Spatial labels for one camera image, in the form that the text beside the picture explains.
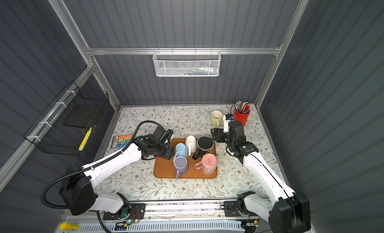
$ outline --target black mug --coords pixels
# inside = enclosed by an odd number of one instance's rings
[[[203,157],[205,154],[212,153],[214,150],[214,141],[209,136],[201,136],[197,139],[197,151],[192,156],[192,159],[196,160],[199,157]]]

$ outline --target blue mug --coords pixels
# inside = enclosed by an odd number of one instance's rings
[[[185,159],[188,158],[188,149],[183,143],[179,143],[175,147],[175,157],[173,158],[173,162],[175,162],[176,157],[182,156]]]

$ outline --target floral tablecloth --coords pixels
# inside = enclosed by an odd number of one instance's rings
[[[165,129],[172,129],[175,138],[186,138],[189,135],[196,138],[210,136],[210,113],[220,110],[226,114],[230,107],[231,105],[125,107],[113,135],[131,134],[141,121],[154,120]],[[152,133],[155,128],[156,125],[144,124],[137,136]],[[257,146],[266,162],[284,180],[254,106],[251,106],[244,132],[247,140]],[[110,148],[111,142],[112,139],[106,155],[115,151]],[[266,193],[253,174],[238,163],[236,158],[225,153],[225,145],[216,144],[218,175],[215,179],[159,179],[153,176],[155,160],[139,160],[112,174],[99,185],[99,189],[121,192],[128,200],[235,197],[248,190],[265,196]]]

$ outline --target floral patterned surface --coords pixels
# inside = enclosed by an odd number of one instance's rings
[[[122,109],[113,135],[132,134],[141,121],[154,120],[165,129],[172,129],[175,138],[186,138],[189,135],[195,138],[202,135],[210,136],[212,128],[210,113],[213,110],[220,110],[226,114],[230,107],[231,105],[125,107]],[[143,124],[137,136],[152,133],[155,128],[156,125]],[[247,140],[257,146],[269,166],[283,179],[254,106],[251,106],[244,131]],[[253,174],[236,158],[225,153],[225,145],[216,144],[218,175],[215,179],[159,179],[153,176],[155,160],[139,160],[112,174],[99,185],[99,189],[106,192],[121,192],[128,200],[235,197],[248,190],[265,196],[266,193]],[[108,148],[106,155],[115,150]]]

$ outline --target yellow cylinder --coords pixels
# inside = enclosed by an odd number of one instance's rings
[[[63,223],[60,225],[60,230],[79,230],[80,226],[75,224]]]

